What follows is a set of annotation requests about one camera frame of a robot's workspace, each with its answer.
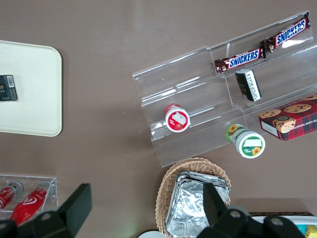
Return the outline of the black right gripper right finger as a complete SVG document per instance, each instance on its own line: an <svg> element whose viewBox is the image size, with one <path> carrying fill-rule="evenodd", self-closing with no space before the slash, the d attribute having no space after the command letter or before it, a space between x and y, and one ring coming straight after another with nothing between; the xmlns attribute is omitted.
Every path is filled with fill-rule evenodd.
<svg viewBox="0 0 317 238"><path fill-rule="evenodd" d="M228 207L214 185L205 183L203 205L209 227L199 238L303 238L304 235L290 220L267 216L262 223L254 220L241 207Z"/></svg>

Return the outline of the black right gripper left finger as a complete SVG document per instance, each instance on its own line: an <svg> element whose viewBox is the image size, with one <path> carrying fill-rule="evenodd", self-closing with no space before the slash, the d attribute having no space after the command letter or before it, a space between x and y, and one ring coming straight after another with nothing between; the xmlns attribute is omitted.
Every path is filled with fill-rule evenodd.
<svg viewBox="0 0 317 238"><path fill-rule="evenodd" d="M89 183L82 183L56 210L47 211L17 226L12 220L0 222L2 238L74 238L92 210Z"/></svg>

